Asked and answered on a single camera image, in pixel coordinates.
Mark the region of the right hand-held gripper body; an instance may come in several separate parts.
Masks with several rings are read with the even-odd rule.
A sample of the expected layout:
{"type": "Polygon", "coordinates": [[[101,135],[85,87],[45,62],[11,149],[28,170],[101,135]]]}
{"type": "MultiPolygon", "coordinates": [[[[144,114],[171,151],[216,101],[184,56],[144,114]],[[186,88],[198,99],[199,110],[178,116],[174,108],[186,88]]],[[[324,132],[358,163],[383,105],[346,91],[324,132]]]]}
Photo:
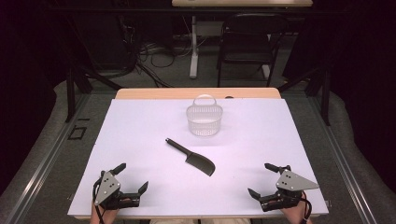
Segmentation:
{"type": "Polygon", "coordinates": [[[317,189],[318,184],[285,170],[276,181],[276,188],[275,194],[259,197],[263,212],[297,206],[303,200],[303,192],[307,189],[317,189]]]}

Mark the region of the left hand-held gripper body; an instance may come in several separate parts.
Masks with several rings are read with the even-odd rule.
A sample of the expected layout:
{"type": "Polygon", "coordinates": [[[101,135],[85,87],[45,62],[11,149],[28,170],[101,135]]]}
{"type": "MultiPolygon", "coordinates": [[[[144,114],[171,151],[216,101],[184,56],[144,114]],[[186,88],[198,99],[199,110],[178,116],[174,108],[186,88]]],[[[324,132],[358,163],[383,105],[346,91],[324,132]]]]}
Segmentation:
{"type": "Polygon", "coordinates": [[[109,171],[102,172],[93,187],[92,202],[106,210],[138,207],[140,196],[137,193],[120,191],[120,181],[109,171]]]}

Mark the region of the white plastic basket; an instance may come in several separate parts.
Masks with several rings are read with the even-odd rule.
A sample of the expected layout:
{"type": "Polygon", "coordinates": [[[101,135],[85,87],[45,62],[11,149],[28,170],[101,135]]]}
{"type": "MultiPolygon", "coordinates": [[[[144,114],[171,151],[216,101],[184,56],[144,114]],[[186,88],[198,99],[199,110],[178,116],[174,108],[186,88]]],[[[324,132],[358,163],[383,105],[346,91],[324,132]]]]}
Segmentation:
{"type": "Polygon", "coordinates": [[[223,109],[214,96],[195,97],[186,110],[189,131],[196,136],[212,136],[220,129],[223,109]]]}

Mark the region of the person's left hand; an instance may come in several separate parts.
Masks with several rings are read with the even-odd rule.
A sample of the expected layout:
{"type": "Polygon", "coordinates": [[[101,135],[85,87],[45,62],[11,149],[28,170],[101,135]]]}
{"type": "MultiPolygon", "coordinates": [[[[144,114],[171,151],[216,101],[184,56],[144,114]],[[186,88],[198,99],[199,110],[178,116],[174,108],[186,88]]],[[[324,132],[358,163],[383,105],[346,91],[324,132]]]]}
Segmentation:
{"type": "Polygon", "coordinates": [[[92,203],[90,224],[113,224],[118,212],[118,210],[106,210],[103,207],[96,206],[92,203]]]}

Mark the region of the person's right hand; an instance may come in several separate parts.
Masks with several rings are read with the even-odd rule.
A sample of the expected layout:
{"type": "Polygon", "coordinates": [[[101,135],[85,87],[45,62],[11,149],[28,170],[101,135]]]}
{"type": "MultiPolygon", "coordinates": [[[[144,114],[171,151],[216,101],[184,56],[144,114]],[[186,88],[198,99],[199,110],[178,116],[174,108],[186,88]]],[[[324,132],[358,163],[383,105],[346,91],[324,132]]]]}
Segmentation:
{"type": "Polygon", "coordinates": [[[307,214],[308,207],[305,202],[299,201],[297,206],[291,208],[283,208],[281,212],[284,214],[290,224],[314,224],[310,218],[305,223],[302,221],[307,214]]]}

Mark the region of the black metal stand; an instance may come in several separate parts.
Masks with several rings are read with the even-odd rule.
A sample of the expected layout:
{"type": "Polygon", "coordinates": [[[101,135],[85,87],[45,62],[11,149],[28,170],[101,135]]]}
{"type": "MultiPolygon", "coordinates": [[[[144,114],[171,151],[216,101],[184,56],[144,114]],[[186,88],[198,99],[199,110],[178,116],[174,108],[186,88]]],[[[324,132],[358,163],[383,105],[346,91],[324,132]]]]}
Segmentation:
{"type": "Polygon", "coordinates": [[[321,90],[320,100],[320,116],[326,125],[330,126],[329,121],[329,102],[330,102],[330,86],[331,86],[331,73],[330,69],[324,66],[316,67],[308,72],[289,80],[286,84],[277,87],[279,92],[288,90],[289,88],[297,85],[304,79],[309,78],[305,94],[307,96],[315,96],[321,90]]]}
{"type": "Polygon", "coordinates": [[[66,95],[67,95],[67,117],[66,122],[69,122],[76,114],[76,95],[75,87],[83,94],[90,94],[93,87],[89,78],[98,80],[99,82],[107,85],[113,90],[120,90],[121,85],[109,80],[108,78],[100,75],[95,70],[86,66],[72,66],[66,75],[66,95]]]}

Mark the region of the black folding chair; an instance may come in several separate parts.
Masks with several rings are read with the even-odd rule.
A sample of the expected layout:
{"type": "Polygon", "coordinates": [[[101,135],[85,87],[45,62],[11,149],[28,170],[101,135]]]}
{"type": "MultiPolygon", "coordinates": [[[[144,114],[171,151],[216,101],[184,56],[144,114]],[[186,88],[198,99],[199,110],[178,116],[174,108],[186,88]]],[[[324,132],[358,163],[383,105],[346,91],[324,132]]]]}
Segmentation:
{"type": "Polygon", "coordinates": [[[256,64],[269,66],[266,86],[269,87],[276,64],[280,41],[287,29],[288,20],[272,13],[234,14],[221,26],[217,61],[217,86],[220,86],[222,65],[256,64]]]}

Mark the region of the grey box under desk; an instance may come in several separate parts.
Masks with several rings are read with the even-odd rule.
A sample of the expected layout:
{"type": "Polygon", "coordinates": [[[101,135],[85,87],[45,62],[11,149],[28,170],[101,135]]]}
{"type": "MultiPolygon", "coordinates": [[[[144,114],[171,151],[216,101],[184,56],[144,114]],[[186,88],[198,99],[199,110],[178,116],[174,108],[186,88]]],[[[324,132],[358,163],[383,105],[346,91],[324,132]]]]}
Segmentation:
{"type": "Polygon", "coordinates": [[[222,21],[196,22],[196,34],[200,36],[220,36],[222,21]]]}

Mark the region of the white-legged desk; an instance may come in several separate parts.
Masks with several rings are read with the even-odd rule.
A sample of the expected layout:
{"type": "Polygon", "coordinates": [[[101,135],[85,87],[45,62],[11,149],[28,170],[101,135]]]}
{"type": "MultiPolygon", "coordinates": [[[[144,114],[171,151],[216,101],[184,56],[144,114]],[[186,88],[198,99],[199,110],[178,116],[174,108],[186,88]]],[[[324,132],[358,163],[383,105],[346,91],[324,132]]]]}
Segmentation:
{"type": "MultiPolygon", "coordinates": [[[[172,6],[181,9],[255,9],[259,7],[273,8],[304,8],[312,7],[313,0],[172,0],[172,6]]],[[[195,79],[198,76],[198,43],[196,34],[196,16],[191,17],[191,68],[190,78],[195,79]]]]}

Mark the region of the metal floor rail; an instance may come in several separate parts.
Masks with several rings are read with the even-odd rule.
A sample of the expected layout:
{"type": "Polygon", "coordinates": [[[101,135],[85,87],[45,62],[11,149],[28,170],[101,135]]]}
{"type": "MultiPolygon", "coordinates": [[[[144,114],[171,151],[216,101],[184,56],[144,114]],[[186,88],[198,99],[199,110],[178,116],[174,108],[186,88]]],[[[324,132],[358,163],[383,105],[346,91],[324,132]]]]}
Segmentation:
{"type": "Polygon", "coordinates": [[[348,194],[354,203],[362,224],[377,224],[375,216],[363,195],[361,186],[358,184],[357,179],[348,165],[347,159],[335,138],[332,128],[325,123],[320,114],[320,104],[318,99],[315,97],[308,97],[308,102],[314,110],[314,114],[318,119],[321,129],[325,132],[327,139],[330,141],[333,160],[337,165],[341,177],[343,178],[348,194]]]}
{"type": "Polygon", "coordinates": [[[0,224],[21,224],[24,220],[73,129],[77,115],[89,99],[89,94],[81,94],[74,106],[74,115],[67,119],[67,100],[64,94],[58,94],[49,120],[20,170],[0,196],[0,224]]]}

